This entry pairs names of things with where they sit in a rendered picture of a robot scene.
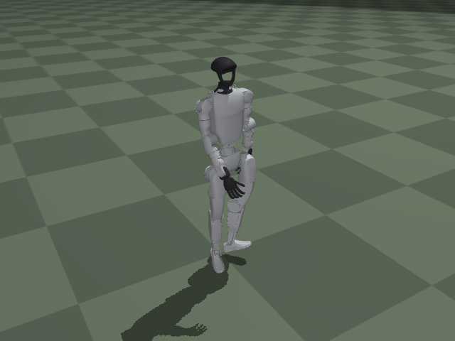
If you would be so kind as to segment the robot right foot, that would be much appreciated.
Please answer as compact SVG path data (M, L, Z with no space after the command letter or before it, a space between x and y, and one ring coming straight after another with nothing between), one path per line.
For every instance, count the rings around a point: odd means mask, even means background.
M219 252L218 252L219 253ZM216 254L216 251L214 251L214 256L212 253L212 248L210 249L210 256L212 259L212 265L216 273L222 273L225 270L225 265L223 263L223 260L220 256L220 254Z

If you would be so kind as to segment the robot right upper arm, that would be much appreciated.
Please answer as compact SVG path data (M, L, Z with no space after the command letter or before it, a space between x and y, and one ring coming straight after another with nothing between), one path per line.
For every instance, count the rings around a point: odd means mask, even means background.
M206 97L196 102L195 110L198 115L198 123L201 132L201 137L203 141L204 136L210 138L212 146L216 145L218 138L215 134L210 132L211 129L211 120L210 112L213 108L212 97Z

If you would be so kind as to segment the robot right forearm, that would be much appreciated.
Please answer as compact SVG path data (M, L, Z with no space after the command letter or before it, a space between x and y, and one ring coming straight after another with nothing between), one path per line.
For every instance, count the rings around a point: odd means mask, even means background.
M203 137L203 147L207 155L209 155L218 176L221 178L225 176L226 173L223 170L223 167L225 166L224 160L221 159L218 147L212 146L210 138L208 136Z

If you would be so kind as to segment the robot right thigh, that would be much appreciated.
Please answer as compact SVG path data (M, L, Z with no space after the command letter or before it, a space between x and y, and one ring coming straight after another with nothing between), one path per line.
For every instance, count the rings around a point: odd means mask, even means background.
M223 207L226 196L226 190L223 180L220 179L213 165L208 166L204 171L205 178L210 181L208 195L210 198L210 216L211 220L223 221Z

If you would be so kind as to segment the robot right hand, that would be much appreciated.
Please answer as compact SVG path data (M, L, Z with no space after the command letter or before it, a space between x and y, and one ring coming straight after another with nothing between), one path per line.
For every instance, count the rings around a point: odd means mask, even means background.
M245 193L242 192L238 186L238 185L241 185L242 187L245 187L244 184L242 183L239 183L237 182L236 180L234 180L234 178L231 178L230 177L230 172L228 171L228 169L224 166L223 167L223 170L225 171L226 175L223 176L222 178L220 177L221 180L223 180L223 185L224 185L224 188L225 190L227 191L228 195L230 196L230 198L234 199L234 198L239 198L239 197L242 197ZM237 183L237 184L236 184ZM234 193L234 192L235 193ZM238 193L238 192L240 193ZM232 194L232 195L231 195ZM241 195L243 194L243 195Z

